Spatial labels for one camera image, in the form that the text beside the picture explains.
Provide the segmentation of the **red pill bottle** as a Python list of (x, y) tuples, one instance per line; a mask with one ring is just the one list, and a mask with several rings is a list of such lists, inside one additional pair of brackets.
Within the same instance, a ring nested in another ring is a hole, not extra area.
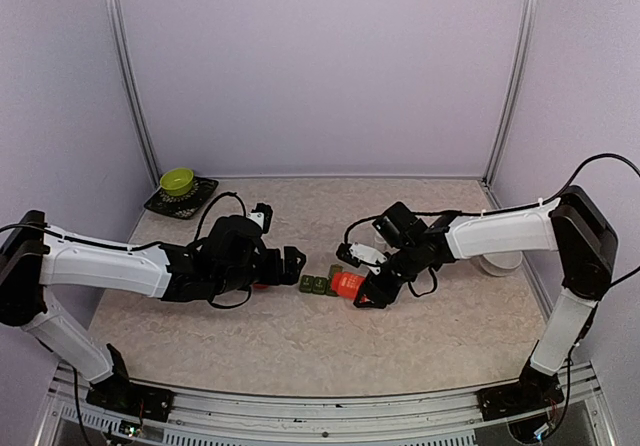
[(337, 272), (331, 280), (331, 290), (345, 299), (355, 300), (365, 277), (350, 272)]

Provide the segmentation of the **green pill organizer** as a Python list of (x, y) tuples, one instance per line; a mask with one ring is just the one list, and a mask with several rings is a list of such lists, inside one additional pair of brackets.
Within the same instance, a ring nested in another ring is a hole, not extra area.
[(298, 284), (298, 291), (303, 294), (337, 297), (338, 294), (332, 289), (331, 284), (334, 276), (343, 271), (342, 266), (332, 264), (327, 276), (303, 275)]

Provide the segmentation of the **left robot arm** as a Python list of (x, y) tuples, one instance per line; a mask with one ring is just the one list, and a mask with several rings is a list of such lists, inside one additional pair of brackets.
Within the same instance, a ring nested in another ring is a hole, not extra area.
[(50, 225), (42, 211), (2, 227), (1, 322), (18, 327), (73, 366), (115, 408), (133, 409), (140, 400), (119, 351), (100, 345), (51, 291), (74, 285), (136, 293), (165, 302), (204, 301), (254, 286), (291, 286), (306, 256), (294, 246), (269, 248), (272, 209), (218, 218), (206, 236), (186, 245), (154, 241), (132, 245), (70, 233)]

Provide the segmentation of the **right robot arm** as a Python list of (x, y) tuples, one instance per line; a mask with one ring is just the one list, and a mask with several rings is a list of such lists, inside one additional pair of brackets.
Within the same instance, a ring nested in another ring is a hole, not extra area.
[[(427, 217), (432, 218), (431, 224), (425, 223)], [(445, 264), (491, 254), (558, 254), (564, 274), (562, 291), (523, 368), (523, 379), (511, 389), (512, 402), (523, 410), (535, 408), (549, 395), (549, 378), (569, 361), (607, 292), (639, 273), (633, 269), (619, 278), (613, 276), (617, 233), (572, 181), (554, 195), (522, 206), (427, 214), (396, 202), (367, 220), (394, 251), (383, 253), (343, 237), (337, 257), (369, 270), (355, 294), (357, 308), (384, 309), (402, 288), (412, 289), (422, 273), (436, 283), (437, 272)]]

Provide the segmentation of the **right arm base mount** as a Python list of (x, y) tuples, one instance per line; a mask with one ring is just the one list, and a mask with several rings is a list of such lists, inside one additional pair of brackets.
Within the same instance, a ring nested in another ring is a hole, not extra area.
[(565, 399), (560, 386), (541, 391), (537, 387), (526, 388), (518, 382), (483, 388), (476, 397), (484, 421), (541, 410)]

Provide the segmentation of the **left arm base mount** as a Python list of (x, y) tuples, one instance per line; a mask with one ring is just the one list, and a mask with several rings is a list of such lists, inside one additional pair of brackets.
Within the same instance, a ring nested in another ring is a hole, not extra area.
[(136, 383), (112, 392), (100, 392), (91, 388), (86, 396), (86, 402), (90, 405), (162, 423), (168, 421), (173, 400), (174, 393), (168, 389)]

